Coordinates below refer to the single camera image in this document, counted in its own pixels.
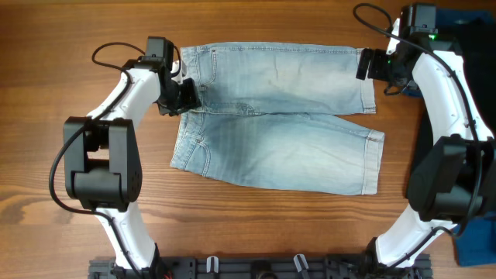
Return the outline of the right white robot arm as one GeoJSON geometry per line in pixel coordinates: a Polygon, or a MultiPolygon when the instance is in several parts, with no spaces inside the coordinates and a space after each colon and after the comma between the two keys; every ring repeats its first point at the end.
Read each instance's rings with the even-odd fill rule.
{"type": "Polygon", "coordinates": [[[441,33],[433,4],[413,3],[390,21],[386,50],[365,49],[356,77],[385,81],[386,95],[418,90],[431,143],[410,174],[408,206],[363,252],[361,276],[404,276],[438,236],[457,238],[469,221],[495,207],[495,138],[484,123],[464,74],[461,46],[441,33]]]}

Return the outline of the light blue denim shorts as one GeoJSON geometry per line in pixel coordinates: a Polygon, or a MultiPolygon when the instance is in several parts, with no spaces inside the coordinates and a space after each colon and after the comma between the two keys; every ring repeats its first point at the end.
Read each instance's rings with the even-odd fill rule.
{"type": "Polygon", "coordinates": [[[376,111],[362,51],[296,43],[182,49],[200,106],[181,116],[173,168],[240,186],[374,195],[384,133],[346,120],[376,111]]]}

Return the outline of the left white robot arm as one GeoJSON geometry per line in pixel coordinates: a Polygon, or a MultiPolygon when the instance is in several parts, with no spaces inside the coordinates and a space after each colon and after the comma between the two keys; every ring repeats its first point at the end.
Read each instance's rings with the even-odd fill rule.
{"type": "Polygon", "coordinates": [[[93,215],[102,224],[115,251],[109,274],[164,278],[165,266],[137,202],[143,172],[136,128],[151,105],[161,115],[176,116],[201,102],[178,47],[164,37],[148,37],[140,56],[116,69],[120,80],[107,99],[64,123],[49,191],[62,209],[93,215]]]}

